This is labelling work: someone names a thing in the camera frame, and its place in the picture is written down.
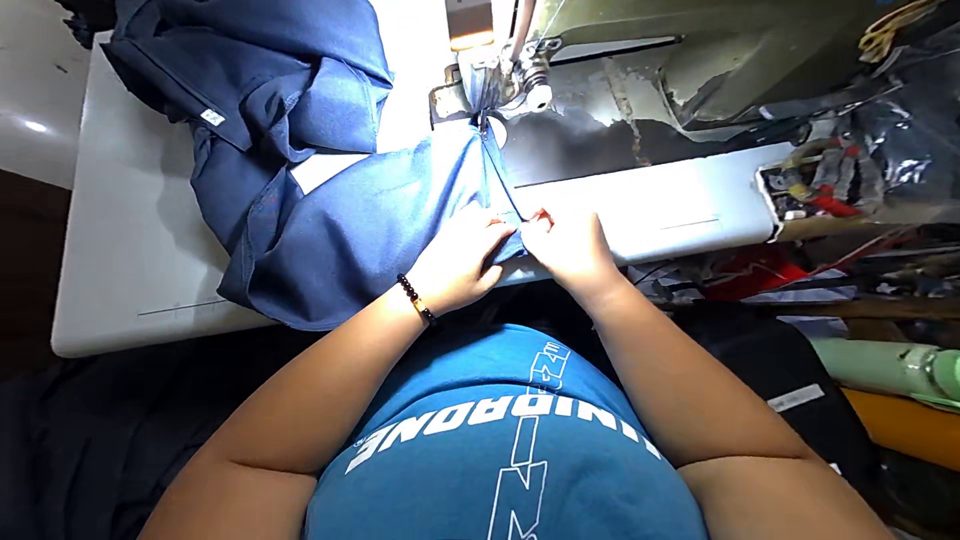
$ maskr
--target blue fabric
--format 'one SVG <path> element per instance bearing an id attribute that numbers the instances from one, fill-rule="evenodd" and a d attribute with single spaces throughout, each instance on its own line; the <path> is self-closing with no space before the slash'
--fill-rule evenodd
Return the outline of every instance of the blue fabric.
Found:
<path id="1" fill-rule="evenodd" d="M 194 129 L 191 184 L 230 253 L 225 298 L 329 330 L 409 270 L 454 210 L 478 201 L 518 222 L 499 151 L 472 128 L 371 156 L 304 196 L 293 164 L 376 150 L 392 74 L 367 0 L 118 0 L 117 14 L 104 46 L 117 74 Z M 515 236 L 496 260 L 522 253 Z"/>
<path id="2" fill-rule="evenodd" d="M 326 468 L 303 538 L 707 538 L 613 382 L 504 326 L 418 343 Z"/>
<path id="3" fill-rule="evenodd" d="M 272 179 L 259 177 L 250 191 L 260 183 L 266 187 L 247 214 L 220 294 L 297 329 L 329 330 L 396 283 L 396 274 L 413 266 L 456 210 L 475 201 L 502 209 L 505 220 L 517 225 L 492 170 L 496 156 L 481 140 L 476 129 L 465 127 L 413 149 L 372 155 L 306 196 L 286 170 Z M 235 149 L 219 144 L 208 160 L 219 158 L 218 151 Z M 210 188 L 196 179 L 194 186 L 198 196 Z M 223 211 L 223 200 L 218 204 Z M 235 233 L 223 229 L 218 236 Z M 493 261 L 520 253 L 523 245 L 514 234 Z"/>

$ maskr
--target person's left hand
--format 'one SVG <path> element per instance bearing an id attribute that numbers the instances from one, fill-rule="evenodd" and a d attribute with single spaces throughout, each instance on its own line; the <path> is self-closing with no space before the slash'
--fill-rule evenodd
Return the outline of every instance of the person's left hand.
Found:
<path id="1" fill-rule="evenodd" d="M 483 263 L 516 227 L 503 223 L 490 209 L 468 206 L 444 223 L 407 272 L 423 303 L 440 316 L 469 306 L 496 285 L 503 267 L 486 271 Z"/>

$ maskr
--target hand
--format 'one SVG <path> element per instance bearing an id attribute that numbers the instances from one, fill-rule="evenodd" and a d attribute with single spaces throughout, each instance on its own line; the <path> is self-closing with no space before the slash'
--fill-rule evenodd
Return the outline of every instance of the hand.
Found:
<path id="1" fill-rule="evenodd" d="M 483 271 L 487 256 L 516 227 L 489 209 L 468 206 L 440 227 L 407 272 L 407 280 L 430 311 L 440 316 L 469 306 L 496 285 L 503 267 Z"/>
<path id="2" fill-rule="evenodd" d="M 540 209 L 520 224 L 523 245 L 581 304 L 622 281 L 594 212 Z"/>

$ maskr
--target white table top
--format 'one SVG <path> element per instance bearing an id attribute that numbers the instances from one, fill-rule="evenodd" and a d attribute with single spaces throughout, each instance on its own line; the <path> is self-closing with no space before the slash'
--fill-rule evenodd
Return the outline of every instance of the white table top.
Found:
<path id="1" fill-rule="evenodd" d="M 453 63 L 444 0 L 375 0 L 396 73 L 378 146 L 430 134 L 427 93 Z M 600 215 L 621 262 L 766 241 L 775 219 L 756 186 L 789 144 L 515 191 L 521 211 L 577 204 Z M 363 156 L 315 156 L 294 170 L 309 191 Z M 99 47 L 90 62 L 52 345 L 86 356 L 273 324 L 216 294 L 228 263 L 189 184 L 192 137 L 128 93 Z M 544 279 L 530 258 L 508 261 L 502 284 Z"/>

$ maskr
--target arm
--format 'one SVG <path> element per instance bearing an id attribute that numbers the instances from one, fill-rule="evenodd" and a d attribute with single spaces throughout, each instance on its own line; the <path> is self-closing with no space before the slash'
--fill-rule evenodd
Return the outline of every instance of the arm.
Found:
<path id="1" fill-rule="evenodd" d="M 593 319 L 637 416 L 714 540 L 891 537 L 773 409 L 620 275 L 596 214 L 541 211 L 520 230 Z"/>
<path id="2" fill-rule="evenodd" d="M 407 278 L 438 316 L 471 304 L 499 279 L 481 266 L 513 231 L 485 210 L 458 213 Z M 315 475 L 425 328 L 395 285 L 291 360 L 184 466 L 140 538 L 300 538 Z"/>

